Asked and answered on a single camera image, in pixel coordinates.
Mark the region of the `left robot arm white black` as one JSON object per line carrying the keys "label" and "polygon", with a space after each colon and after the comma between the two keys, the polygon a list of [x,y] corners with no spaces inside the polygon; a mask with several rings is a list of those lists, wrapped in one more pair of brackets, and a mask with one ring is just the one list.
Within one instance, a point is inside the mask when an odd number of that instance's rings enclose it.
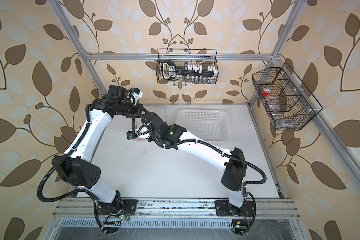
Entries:
{"label": "left robot arm white black", "polygon": [[[119,191],[111,188],[102,178],[100,167],[92,164],[100,138],[114,116],[133,118],[145,112],[142,104],[130,105],[123,101],[95,99],[86,106],[84,127],[73,143],[61,156],[52,160],[52,168],[42,178],[37,197],[44,203],[51,203],[70,197],[76,193],[86,193],[93,200],[94,216],[98,227],[106,235],[109,230],[99,219],[99,207],[105,209],[110,216],[124,216],[127,208],[121,200]],[[47,198],[43,194],[44,186],[52,175],[57,172],[61,179],[74,186],[75,190],[58,197]]]}

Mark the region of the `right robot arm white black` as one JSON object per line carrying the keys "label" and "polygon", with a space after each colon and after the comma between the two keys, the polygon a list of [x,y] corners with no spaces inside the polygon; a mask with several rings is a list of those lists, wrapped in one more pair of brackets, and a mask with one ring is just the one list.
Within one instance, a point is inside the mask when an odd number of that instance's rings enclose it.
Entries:
{"label": "right robot arm white black", "polygon": [[146,138],[162,149],[176,149],[193,154],[210,163],[223,172],[221,183],[230,191],[229,210],[234,216],[243,216],[248,211],[245,202],[248,196],[253,204],[253,216],[246,225],[235,225],[236,235],[245,235],[253,226],[257,216],[257,205],[252,193],[247,192],[248,185],[262,185],[267,181],[263,170],[245,160],[243,151],[223,149],[210,144],[192,134],[186,128],[168,125],[156,113],[136,113],[132,116],[132,139]]}

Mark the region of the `clear zip top bag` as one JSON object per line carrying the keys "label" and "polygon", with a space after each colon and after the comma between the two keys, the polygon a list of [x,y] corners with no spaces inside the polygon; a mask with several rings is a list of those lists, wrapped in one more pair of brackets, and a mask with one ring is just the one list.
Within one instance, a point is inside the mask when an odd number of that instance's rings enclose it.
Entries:
{"label": "clear zip top bag", "polygon": [[132,130],[135,129],[135,120],[136,118],[140,118],[142,125],[140,127],[146,127],[147,131],[144,135],[139,138],[145,138],[149,142],[155,142],[158,146],[163,146],[160,144],[162,140],[162,136],[159,133],[159,130],[164,127],[167,127],[167,124],[154,112],[143,111],[143,113],[136,113],[132,116]]}

